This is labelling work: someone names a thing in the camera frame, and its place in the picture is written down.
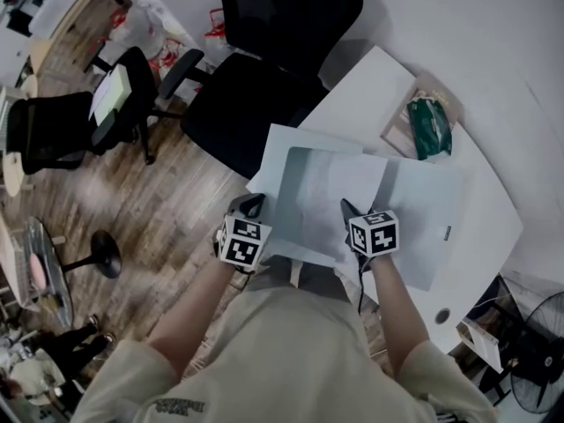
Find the beige t-shirt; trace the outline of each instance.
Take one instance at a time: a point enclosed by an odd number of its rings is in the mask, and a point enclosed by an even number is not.
[[[486,398],[431,343],[412,351],[396,382],[369,358],[353,306],[288,287],[238,296],[208,366],[181,383],[151,347],[122,341],[72,421],[430,423],[437,412],[495,422]]]
[[[42,349],[37,350],[31,359],[17,363],[10,378],[19,384],[24,397],[35,405],[49,404],[50,401],[44,394],[66,382],[59,367]]]

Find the green package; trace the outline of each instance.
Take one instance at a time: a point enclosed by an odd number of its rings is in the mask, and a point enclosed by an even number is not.
[[[440,102],[417,97],[407,104],[419,160],[452,153],[449,120]]]

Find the white cube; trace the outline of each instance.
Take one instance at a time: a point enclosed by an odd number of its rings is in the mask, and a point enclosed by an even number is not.
[[[399,249],[399,230],[392,210],[378,211],[349,219],[351,246],[367,257]]]
[[[251,271],[263,252],[272,228],[226,215],[219,234],[219,258]]]

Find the pink object on table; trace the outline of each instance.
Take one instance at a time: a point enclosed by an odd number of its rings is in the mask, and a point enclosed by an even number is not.
[[[41,291],[47,288],[47,277],[45,275],[45,270],[43,270],[43,265],[41,260],[35,254],[31,254],[29,257],[29,266],[32,271],[32,279],[37,288]]]

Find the shoe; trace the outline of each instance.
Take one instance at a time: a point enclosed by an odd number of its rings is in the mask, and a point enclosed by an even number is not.
[[[115,335],[114,335],[114,334],[110,334],[110,333],[105,334],[105,335],[104,335],[104,338],[105,338],[110,344],[115,343]]]
[[[98,327],[100,325],[100,322],[98,321],[98,316],[96,315],[88,316],[88,324],[94,326],[96,328],[96,332],[98,332]]]

